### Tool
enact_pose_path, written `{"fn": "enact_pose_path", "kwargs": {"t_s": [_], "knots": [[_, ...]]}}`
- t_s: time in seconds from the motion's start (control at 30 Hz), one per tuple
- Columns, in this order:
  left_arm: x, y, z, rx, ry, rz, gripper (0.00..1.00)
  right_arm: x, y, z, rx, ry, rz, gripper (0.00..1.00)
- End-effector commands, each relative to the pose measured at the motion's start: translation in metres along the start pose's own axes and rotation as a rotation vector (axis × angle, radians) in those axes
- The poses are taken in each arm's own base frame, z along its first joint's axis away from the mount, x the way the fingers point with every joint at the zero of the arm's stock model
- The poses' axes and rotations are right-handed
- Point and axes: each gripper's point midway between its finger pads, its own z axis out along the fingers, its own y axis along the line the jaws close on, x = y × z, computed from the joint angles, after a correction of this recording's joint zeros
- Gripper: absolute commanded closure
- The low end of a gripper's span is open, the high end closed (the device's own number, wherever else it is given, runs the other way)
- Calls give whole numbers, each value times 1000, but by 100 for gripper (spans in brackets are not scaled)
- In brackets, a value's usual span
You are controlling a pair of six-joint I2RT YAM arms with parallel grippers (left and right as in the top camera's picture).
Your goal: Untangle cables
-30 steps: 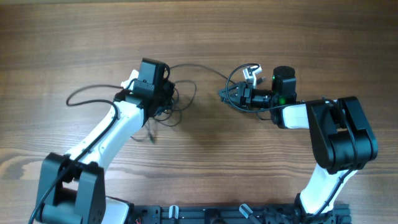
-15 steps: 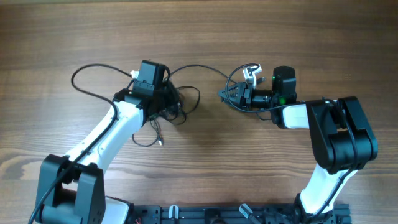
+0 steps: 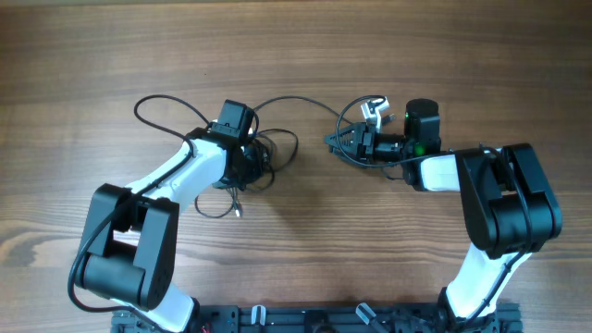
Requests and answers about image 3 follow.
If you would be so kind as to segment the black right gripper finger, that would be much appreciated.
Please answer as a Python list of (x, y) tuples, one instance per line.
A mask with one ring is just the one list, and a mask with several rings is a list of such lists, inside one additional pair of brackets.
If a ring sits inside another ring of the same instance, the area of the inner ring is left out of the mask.
[(358, 160), (358, 149), (356, 146), (343, 146), (341, 149), (338, 146), (329, 146), (328, 150), (335, 156), (353, 160)]
[(324, 142), (329, 147), (334, 148), (356, 148), (359, 144), (359, 124), (354, 123), (344, 129), (340, 129), (338, 133), (330, 133), (325, 136)]

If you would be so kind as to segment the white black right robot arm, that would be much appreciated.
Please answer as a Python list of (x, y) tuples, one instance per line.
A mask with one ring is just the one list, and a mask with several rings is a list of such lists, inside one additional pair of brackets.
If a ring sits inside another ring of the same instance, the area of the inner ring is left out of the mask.
[(338, 114), (324, 142), (347, 163), (383, 170), (399, 166), (417, 191), (461, 195), (469, 250), (456, 278), (442, 290), (438, 330), (468, 332), (502, 325), (497, 299), (514, 271), (549, 240), (559, 237), (562, 213), (534, 148), (528, 143), (444, 152), (438, 103), (425, 98), (405, 106), (403, 132), (387, 134), (389, 101), (356, 99), (363, 121), (342, 127)]

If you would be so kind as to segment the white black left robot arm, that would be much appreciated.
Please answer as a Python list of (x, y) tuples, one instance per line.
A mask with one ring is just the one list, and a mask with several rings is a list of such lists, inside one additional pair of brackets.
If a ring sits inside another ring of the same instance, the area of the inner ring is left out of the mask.
[(181, 135), (180, 149), (151, 174), (99, 187), (68, 275), (70, 301), (93, 312), (76, 296), (84, 289), (160, 332), (211, 331), (199, 302), (172, 281), (179, 216), (209, 186), (235, 195), (262, 177), (258, 128), (252, 108), (227, 100), (217, 119)]

